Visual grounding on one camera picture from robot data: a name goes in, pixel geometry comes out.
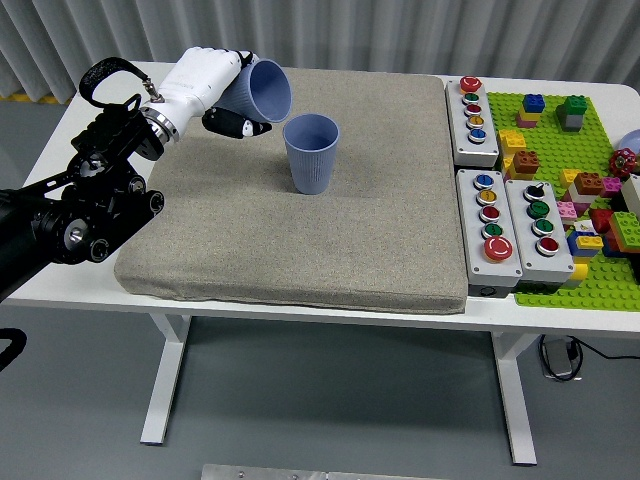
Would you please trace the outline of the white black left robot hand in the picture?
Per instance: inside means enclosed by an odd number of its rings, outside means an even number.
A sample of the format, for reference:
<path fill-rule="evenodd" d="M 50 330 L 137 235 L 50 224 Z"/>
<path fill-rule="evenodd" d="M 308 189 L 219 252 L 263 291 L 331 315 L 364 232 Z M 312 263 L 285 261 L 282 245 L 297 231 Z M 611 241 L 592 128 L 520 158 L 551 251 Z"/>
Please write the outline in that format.
<path fill-rule="evenodd" d="M 251 52 L 187 49 L 144 104 L 143 115 L 161 143 L 182 138 L 192 118 L 206 130 L 243 139 L 271 130 L 269 114 L 258 104 L 262 74 L 273 63 Z"/>

